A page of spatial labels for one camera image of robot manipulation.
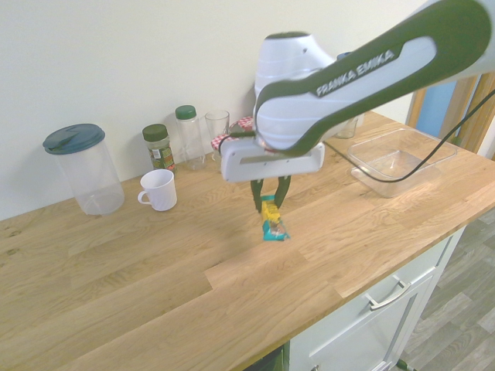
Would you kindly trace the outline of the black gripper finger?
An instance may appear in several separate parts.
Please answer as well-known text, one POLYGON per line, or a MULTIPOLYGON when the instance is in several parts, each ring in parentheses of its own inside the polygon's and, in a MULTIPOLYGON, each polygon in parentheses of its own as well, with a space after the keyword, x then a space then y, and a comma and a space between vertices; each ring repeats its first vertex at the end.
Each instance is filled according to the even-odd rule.
POLYGON ((251 192, 255 204, 255 208, 258 211, 258 213, 261 213, 261 190, 264 184, 263 179, 257 179, 257 180, 252 180, 251 181, 251 192))
POLYGON ((274 197, 274 203, 278 208, 281 207, 285 199, 290 183, 291 183, 290 175, 282 176, 278 178, 278 188, 275 191, 275 197, 274 197))

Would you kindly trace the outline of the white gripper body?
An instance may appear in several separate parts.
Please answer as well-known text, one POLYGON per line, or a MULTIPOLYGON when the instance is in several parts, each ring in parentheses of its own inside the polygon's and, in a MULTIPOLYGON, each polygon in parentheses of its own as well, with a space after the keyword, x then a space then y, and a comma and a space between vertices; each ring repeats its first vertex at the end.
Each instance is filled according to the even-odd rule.
POLYGON ((319 171, 325 147, 319 143, 299 157, 290 157, 258 146, 253 138, 224 141, 220 146, 221 173, 227 182, 248 182, 319 171))

